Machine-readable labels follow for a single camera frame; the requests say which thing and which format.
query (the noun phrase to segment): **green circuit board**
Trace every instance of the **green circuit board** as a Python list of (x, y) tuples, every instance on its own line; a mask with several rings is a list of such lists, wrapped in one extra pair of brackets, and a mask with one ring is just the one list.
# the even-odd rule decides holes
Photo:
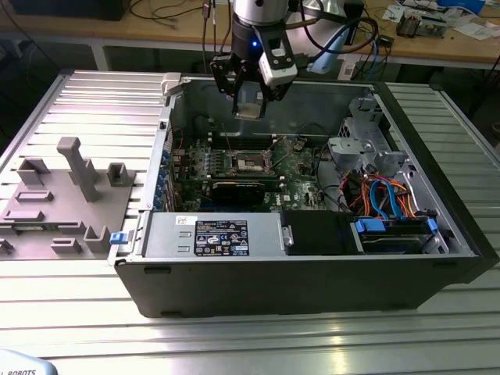
[[(313, 175), (314, 148), (306, 141), (281, 139), (271, 150), (211, 149), (197, 140), (174, 160), (180, 212), (278, 212), (325, 209)], [(265, 186), (258, 205), (218, 205), (211, 189), (217, 181), (238, 180)]]

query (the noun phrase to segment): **power supply label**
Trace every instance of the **power supply label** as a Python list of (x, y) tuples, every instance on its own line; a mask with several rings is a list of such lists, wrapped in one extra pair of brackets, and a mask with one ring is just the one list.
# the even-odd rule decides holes
[(250, 255), (247, 222), (245, 220), (197, 221), (195, 254), (197, 256)]

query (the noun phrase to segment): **sticker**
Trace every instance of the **sticker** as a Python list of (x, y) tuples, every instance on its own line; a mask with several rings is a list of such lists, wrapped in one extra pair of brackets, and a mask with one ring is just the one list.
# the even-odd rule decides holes
[(196, 256), (248, 256), (250, 248), (247, 222), (196, 221), (195, 247)]
[(175, 216), (175, 225), (195, 225), (197, 216)]

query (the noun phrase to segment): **motherboard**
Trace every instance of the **motherboard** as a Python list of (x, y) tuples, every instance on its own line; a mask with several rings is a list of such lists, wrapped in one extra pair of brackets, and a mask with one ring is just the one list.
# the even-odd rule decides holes
[(208, 137), (173, 152), (178, 212), (279, 212), (325, 209), (314, 173), (312, 142)]

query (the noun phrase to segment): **metal workbench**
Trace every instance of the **metal workbench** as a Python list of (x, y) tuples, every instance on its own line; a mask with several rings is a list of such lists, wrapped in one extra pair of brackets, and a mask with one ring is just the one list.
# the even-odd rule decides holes
[[(162, 107), (155, 73), (60, 76), (0, 158), (0, 204), (25, 156), (66, 169), (55, 145), (78, 135), (97, 169), (138, 171), (124, 227), (135, 225)], [(493, 150), (428, 86), (389, 88), (500, 250)], [(158, 319), (141, 316), (105, 260), (0, 262), (0, 345), (51, 360), (62, 375), (119, 373), (500, 373), (500, 267), (448, 287), (418, 311)]]

